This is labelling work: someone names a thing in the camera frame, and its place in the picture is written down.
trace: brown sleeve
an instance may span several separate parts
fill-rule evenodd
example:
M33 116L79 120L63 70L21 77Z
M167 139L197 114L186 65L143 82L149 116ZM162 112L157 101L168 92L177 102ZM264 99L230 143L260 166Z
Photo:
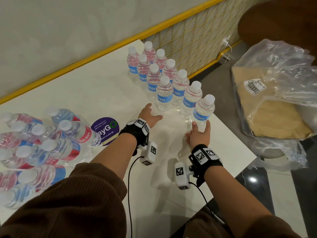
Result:
M265 216L257 220L244 234L243 238L300 238L281 218Z
M98 163L76 165L70 176L19 208L0 237L125 237L124 182Z

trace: circular sticker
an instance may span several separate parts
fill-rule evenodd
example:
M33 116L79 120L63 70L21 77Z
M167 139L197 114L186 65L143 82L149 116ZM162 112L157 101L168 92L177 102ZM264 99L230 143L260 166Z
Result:
M120 132L118 122L109 117L98 119L93 123L91 129L101 136L101 145L105 146L115 140Z

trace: floor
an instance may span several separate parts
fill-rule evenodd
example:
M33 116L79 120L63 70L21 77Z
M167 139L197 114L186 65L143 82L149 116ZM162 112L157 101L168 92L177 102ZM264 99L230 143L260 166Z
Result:
M244 44L234 50L229 59L240 58L247 50ZM201 81L206 75L224 63L216 63L200 73L191 82ZM245 168L237 177L268 210L285 220L301 237L317 237L317 136L301 142L308 160L308 168L279 172L264 168ZM265 159L272 164L280 164L286 156ZM209 202L212 210L221 217L214 199ZM172 238L182 237L184 226Z

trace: white table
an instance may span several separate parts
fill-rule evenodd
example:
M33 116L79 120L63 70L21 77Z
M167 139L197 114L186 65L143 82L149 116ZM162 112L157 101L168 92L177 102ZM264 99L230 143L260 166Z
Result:
M140 40L131 45L139 53L144 48ZM49 117L43 111L53 105L69 108L85 117L90 124L102 117L112 117L123 128L128 121L137 118L149 102L141 89L129 79L126 56L127 46L0 105L0 112L28 113L49 123ZM161 114L155 105L152 113ZM158 145L156 163L146 167L137 161L131 171L130 204L134 237L169 237L205 205L195 187L179 190L173 183L174 163L180 160L190 164L190 150L183 139L190 124L174 109L163 115L164 119L150 132L150 140ZM210 147L235 177L255 159L255 155L215 115L209 120ZM6 125L0 124L0 132L8 130ZM93 156L103 148L95 148ZM136 157L131 159L128 170ZM212 198L206 184L201 186L201 190L207 200ZM123 204L129 237L127 196ZM1 223L12 213L12 210L0 208Z

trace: water bottle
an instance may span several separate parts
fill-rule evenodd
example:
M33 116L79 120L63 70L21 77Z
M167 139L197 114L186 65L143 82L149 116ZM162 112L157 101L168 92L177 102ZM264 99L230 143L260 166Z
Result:
M157 107L162 112L167 111L172 105L173 86L168 76L162 76L156 88Z
M148 60L151 64L153 64L153 60L154 60L154 58L155 58L156 51L155 51L155 49L153 48L152 42L146 41L146 42L144 43L143 54L145 54L145 55L147 56L147 60Z
M198 125L203 125L209 119L210 115L215 111L215 97L211 94L207 94L203 99L196 103L193 112L193 121L196 121Z
M42 120L34 118L28 114L2 113L0 115L0 121L5 122L9 128L16 121L22 121L24 123L40 123L40 124L42 124Z
M183 101L186 88L189 86L187 71L181 69L173 80L173 99L172 104L179 107Z
M150 70L146 76L147 80L147 89L149 90L149 99L151 101L156 100L156 86L161 80L162 74L159 71L159 66L157 64L151 64Z
M170 82L173 83L175 76L177 75L178 71L175 67L175 60L168 59L166 61L166 66L162 70L162 75L166 75L170 78Z
M193 81L184 92L183 103L180 107L180 112L185 117L189 118L195 108L196 102L201 99L203 92L201 91L201 83Z
M27 197L34 191L34 188L26 184L18 184L11 190L2 191L0 192L0 206L17 209L27 201Z
M165 57L165 51L164 49L158 49L156 51L156 56L153 60L153 63L158 65L158 69L160 72L162 72L163 68L166 65L167 57Z
M0 192L12 189L18 182L21 171L6 170L0 172Z
M37 123L23 123L22 121L16 121L11 126L11 131L17 132L17 137L34 143L34 144L41 144L39 140L39 136L33 134L31 129L37 125Z
M63 120L80 121L78 116L66 108L49 107L45 110L45 112L49 116L52 116L52 121L54 124L59 124Z
M139 63L139 54L137 53L137 49L134 46L130 46L128 48L128 57L126 58L126 62L128 64L129 70L132 74L137 74L137 66Z
M0 134L0 148L12 149L23 145L33 146L33 143L18 138L14 132Z
M47 139L56 140L65 138L63 131L55 125L44 126L42 124L37 124L31 129L31 132L39 137L41 143Z
M43 164L33 169L20 171L18 174L18 182L28 184L38 190L61 181L69 176L70 172L71 169L65 168L64 166Z
M31 169L33 166L27 163L24 158L16 156L16 149L0 148L0 162L4 167L10 169Z
M80 144L87 144L91 147L100 145L100 134L79 121L63 120L59 123L58 127L69 140L74 140Z
M57 159L50 157L48 152L41 149L39 146L21 146L16 151L18 158L23 158L26 163L33 167L37 167L41 164L65 164L65 162L59 162Z
M91 149L88 146L78 144L68 139L45 140L42 149L47 151L51 157L58 160L64 160L67 164L78 164L84 161L90 161Z
M139 56L139 64L138 64L138 74L139 78L141 80L141 88L146 89L147 88L147 82L146 82L146 75L150 70L150 62L148 61L145 54L141 54Z

